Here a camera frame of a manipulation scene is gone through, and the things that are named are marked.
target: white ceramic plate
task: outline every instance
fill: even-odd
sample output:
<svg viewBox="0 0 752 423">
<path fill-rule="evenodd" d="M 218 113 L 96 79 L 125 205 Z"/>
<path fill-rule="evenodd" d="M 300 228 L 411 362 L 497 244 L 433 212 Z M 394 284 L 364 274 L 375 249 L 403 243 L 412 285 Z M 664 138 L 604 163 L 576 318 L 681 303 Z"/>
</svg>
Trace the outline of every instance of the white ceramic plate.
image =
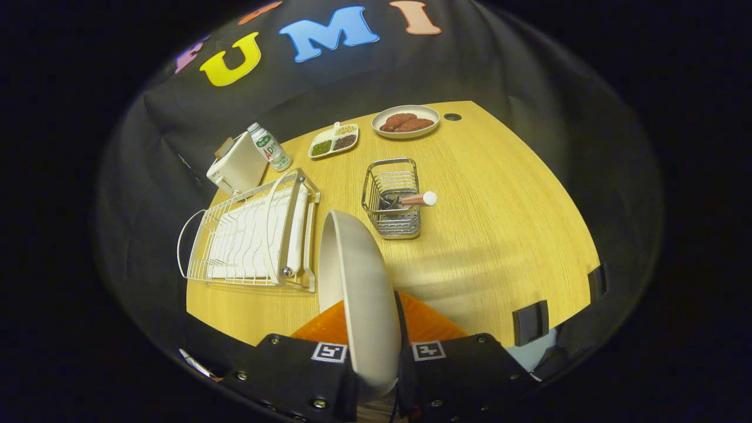
<svg viewBox="0 0 752 423">
<path fill-rule="evenodd" d="M 410 132 L 386 132 L 382 131 L 381 126 L 384 125 L 387 122 L 387 119 L 389 116 L 392 116 L 393 114 L 398 113 L 412 113 L 417 117 L 422 117 L 423 119 L 430 119 L 433 120 L 433 125 L 419 129 L 417 131 L 410 131 Z M 377 134 L 392 138 L 392 139 L 407 139 L 407 138 L 415 138 L 417 136 L 425 135 L 434 129 L 438 128 L 438 121 L 439 121 L 439 115 L 436 110 L 433 110 L 430 107 L 426 106 L 420 106 L 420 105 L 402 105 L 397 107 L 388 108 L 385 111 L 382 111 L 381 113 L 374 116 L 373 120 L 371 121 L 371 126 L 373 127 L 374 131 L 376 131 Z"/>
<path fill-rule="evenodd" d="M 346 132 L 341 135 L 337 135 L 337 131 L 341 128 L 351 128 L 352 130 L 350 132 Z M 326 156 L 329 156 L 330 154 L 336 154 L 341 153 L 342 151 L 350 150 L 351 148 L 355 147 L 355 144 L 358 143 L 358 133 L 360 131 L 358 130 L 358 125 L 356 123 L 349 123 L 347 125 L 340 125 L 339 122 L 335 122 L 334 126 L 331 129 L 328 129 L 326 131 L 319 132 L 315 137 L 314 140 L 311 142 L 311 146 L 308 148 L 308 156 L 311 159 L 322 159 Z M 355 141 L 353 144 L 348 145 L 345 148 L 340 148 L 339 150 L 335 150 L 334 146 L 337 145 L 337 140 L 340 138 L 346 137 L 348 135 L 354 135 Z M 328 140 L 332 140 L 332 145 L 329 146 L 329 151 L 326 153 L 319 154 L 318 156 L 314 156 L 314 147 L 318 144 L 321 144 L 322 142 L 327 142 Z"/>
<path fill-rule="evenodd" d="M 381 251 L 360 219 L 329 210 L 318 269 L 319 310 L 344 300 L 348 354 L 359 380 L 358 401 L 381 398 L 397 383 L 399 317 Z"/>
</svg>

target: plastic bottle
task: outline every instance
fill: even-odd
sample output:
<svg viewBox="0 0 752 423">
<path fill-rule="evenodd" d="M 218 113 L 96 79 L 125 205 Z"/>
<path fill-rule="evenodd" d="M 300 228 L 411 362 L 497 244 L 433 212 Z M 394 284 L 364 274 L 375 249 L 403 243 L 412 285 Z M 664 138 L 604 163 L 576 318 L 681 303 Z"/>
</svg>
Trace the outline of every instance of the plastic bottle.
<svg viewBox="0 0 752 423">
<path fill-rule="evenodd" d="M 253 140 L 253 145 L 256 146 L 256 149 L 262 156 L 266 157 L 274 170 L 282 172 L 293 163 L 293 159 L 287 155 L 274 135 L 263 129 L 261 125 L 254 123 L 249 126 L 248 133 Z"/>
</svg>

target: wire dish rack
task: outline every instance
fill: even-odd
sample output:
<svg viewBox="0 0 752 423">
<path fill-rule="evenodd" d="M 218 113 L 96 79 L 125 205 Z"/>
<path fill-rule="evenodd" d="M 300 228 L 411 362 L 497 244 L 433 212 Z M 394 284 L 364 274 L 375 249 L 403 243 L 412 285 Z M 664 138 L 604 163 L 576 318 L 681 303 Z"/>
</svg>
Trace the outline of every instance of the wire dish rack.
<svg viewBox="0 0 752 423">
<path fill-rule="evenodd" d="M 382 238 L 420 235 L 420 207 L 399 205 L 401 198 L 417 193 L 418 171 L 412 159 L 377 160 L 366 169 L 361 203 Z"/>
<path fill-rule="evenodd" d="M 180 274 L 207 285 L 289 285 L 315 292 L 311 240 L 320 198 L 313 181 L 297 168 L 276 181 L 199 210 L 177 238 Z M 184 271 L 180 262 L 183 233 L 202 212 Z M 308 275 L 307 283 L 303 272 Z"/>
</svg>

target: letter m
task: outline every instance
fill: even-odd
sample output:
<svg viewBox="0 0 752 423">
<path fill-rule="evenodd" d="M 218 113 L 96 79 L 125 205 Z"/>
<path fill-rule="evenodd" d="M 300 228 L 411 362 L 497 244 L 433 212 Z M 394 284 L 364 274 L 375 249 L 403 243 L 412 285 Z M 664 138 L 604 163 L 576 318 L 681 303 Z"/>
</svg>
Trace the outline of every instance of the letter m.
<svg viewBox="0 0 752 423">
<path fill-rule="evenodd" d="M 296 62 L 304 62 L 321 54 L 321 49 L 314 47 L 312 41 L 334 50 L 339 45 L 339 38 L 344 32 L 344 45 L 356 46 L 378 41 L 378 35 L 371 32 L 363 19 L 363 6 L 350 6 L 338 9 L 332 15 L 329 26 L 312 20 L 299 20 L 280 29 L 280 34 L 287 34 L 293 40 L 298 55 Z"/>
</svg>

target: wooden table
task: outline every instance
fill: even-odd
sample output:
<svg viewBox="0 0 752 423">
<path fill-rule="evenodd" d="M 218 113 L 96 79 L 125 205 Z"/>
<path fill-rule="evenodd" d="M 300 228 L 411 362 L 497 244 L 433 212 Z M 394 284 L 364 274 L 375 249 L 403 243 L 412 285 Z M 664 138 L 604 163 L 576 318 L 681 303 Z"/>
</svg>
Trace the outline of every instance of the wooden table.
<svg viewBox="0 0 752 423">
<path fill-rule="evenodd" d="M 352 150 L 308 158 L 313 131 L 283 144 L 321 189 L 314 227 L 314 262 L 326 212 L 358 217 L 376 239 L 395 289 L 425 301 L 468 333 L 488 332 L 514 344 L 512 312 L 548 301 L 550 326 L 590 303 L 587 274 L 598 254 L 579 211 L 553 173 L 512 131 L 473 102 L 428 105 L 444 118 L 418 139 L 392 141 L 357 123 Z M 360 205 L 365 169 L 375 161 L 410 157 L 420 187 L 438 194 L 421 211 L 416 239 L 385 240 Z M 269 166 L 263 182 L 281 173 Z M 217 191 L 211 205 L 229 197 Z M 251 345 L 269 333 L 289 335 L 318 312 L 317 294 L 292 288 L 207 286 L 188 281 L 186 309 L 210 326 Z"/>
</svg>

